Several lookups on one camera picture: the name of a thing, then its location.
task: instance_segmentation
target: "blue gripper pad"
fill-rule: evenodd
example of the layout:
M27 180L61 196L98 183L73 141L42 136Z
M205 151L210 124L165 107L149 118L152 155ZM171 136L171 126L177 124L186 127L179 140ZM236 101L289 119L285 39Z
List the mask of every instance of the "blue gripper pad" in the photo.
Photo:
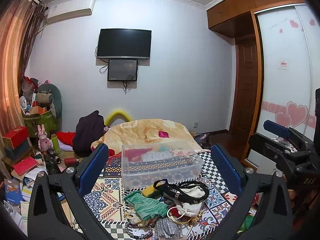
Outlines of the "blue gripper pad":
M270 120L266 120L263 123L263 128L266 131L269 131L269 132L271 132L277 136L280 136L282 138L290 138L290 132L289 132L288 128L286 128L282 125L279 125L275 122L272 122Z
M79 187L79 195L84 197L91 192L102 169L109 158L108 146L104 143L98 144L89 157L83 159L77 166L75 181Z
M237 164L236 164L237 166L236 168L231 164L231 162L239 163L239 161L236 158L231 157L220 143L212 146L211 159L216 165L229 191L232 194L236 194L237 196L240 196L242 194L242 188L241 188L242 178L241 177L243 177L244 174L242 174L243 173L242 168L238 170L240 174L237 172L236 168L239 168Z

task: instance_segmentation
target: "patterned mat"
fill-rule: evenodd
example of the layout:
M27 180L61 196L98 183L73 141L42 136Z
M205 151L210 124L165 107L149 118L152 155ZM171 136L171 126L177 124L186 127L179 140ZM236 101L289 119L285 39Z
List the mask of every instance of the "patterned mat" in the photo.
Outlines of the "patterned mat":
M186 225L183 227L182 232L185 235L190 230L189 240L204 240L207 238L227 215L237 198L236 195L228 192L225 182L211 160L210 153L201 152L198 154L204 160L204 165L197 180L202 181L209 187L210 194L202 207L204 212L202 218L192 226L191 230ZM129 206L123 201L123 198L129 193L129 191L124 190L122 184L121 158L119 157L107 162L92 192L84 197L92 213L115 240L131 239L124 229L124 213ZM81 232L77 223L75 223L74 229ZM145 233L142 229L132 230L135 235Z

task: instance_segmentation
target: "green knit glove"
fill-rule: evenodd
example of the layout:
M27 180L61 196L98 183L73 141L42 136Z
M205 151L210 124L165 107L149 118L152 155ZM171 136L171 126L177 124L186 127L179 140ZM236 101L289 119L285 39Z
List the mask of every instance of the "green knit glove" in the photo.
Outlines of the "green knit glove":
M146 198L141 191L134 191L124 198L124 201L134 206L136 213L142 220L149 220L155 217L165 217L168 205L153 198Z

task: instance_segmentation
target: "transparent storage bin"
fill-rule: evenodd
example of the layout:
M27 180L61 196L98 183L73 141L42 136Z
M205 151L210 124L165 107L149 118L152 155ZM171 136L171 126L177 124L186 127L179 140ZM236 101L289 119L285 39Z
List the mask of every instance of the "transparent storage bin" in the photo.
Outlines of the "transparent storage bin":
M176 183L198 178L203 163L185 141L122 145L121 177L125 190L145 188L159 179Z

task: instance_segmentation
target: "wooden floor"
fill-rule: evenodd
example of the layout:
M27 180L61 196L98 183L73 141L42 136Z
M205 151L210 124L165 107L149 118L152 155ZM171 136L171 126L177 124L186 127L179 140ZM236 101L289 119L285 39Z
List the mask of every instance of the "wooden floor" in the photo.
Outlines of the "wooden floor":
M211 145L215 143L221 143L223 147L229 152L233 157L239 159L239 156L242 156L244 148L246 146L246 141L237 138L228 133L220 133L209 136L209 141Z

